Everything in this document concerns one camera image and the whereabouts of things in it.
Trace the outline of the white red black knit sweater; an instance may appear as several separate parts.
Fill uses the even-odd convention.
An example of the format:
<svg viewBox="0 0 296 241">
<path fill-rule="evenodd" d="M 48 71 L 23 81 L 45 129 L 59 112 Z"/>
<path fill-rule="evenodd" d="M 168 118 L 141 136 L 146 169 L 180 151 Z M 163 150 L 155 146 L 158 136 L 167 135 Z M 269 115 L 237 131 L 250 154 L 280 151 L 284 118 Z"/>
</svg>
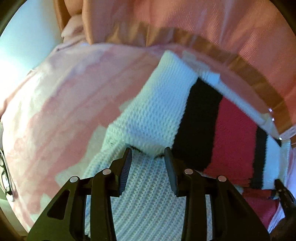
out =
<svg viewBox="0 0 296 241">
<path fill-rule="evenodd" d="M 192 69 L 165 51 L 156 69 L 112 122 L 85 176 L 92 177 L 132 149 L 126 190 L 112 198 L 118 240 L 180 240 L 186 199 L 170 187 L 164 151 L 203 177 L 227 176 L 238 186 L 273 189 L 286 181 L 290 144 L 267 133 L 218 73 Z"/>
</svg>

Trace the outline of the pink blanket with brown trim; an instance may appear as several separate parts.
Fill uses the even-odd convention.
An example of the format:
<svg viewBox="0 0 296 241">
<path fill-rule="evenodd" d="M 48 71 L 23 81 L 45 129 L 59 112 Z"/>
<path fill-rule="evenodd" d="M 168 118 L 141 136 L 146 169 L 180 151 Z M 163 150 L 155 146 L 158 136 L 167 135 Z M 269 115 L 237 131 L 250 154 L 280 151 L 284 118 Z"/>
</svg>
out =
<svg viewBox="0 0 296 241">
<path fill-rule="evenodd" d="M 80 15 L 86 40 L 178 44 L 235 74 L 295 142 L 295 34 L 272 1 L 54 1 L 58 26 Z"/>
</svg>

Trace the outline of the pink bed sheet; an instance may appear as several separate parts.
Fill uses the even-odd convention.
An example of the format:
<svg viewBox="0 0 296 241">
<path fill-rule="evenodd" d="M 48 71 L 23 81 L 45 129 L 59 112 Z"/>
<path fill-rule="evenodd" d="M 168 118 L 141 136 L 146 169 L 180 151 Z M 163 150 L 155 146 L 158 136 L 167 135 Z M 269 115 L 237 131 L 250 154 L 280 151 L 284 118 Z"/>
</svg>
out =
<svg viewBox="0 0 296 241">
<path fill-rule="evenodd" d="M 25 230 L 71 176 L 85 176 L 108 126 L 175 48 L 90 45 L 83 34 L 72 36 L 6 99 L 1 124 L 16 192 L 11 206 Z"/>
</svg>

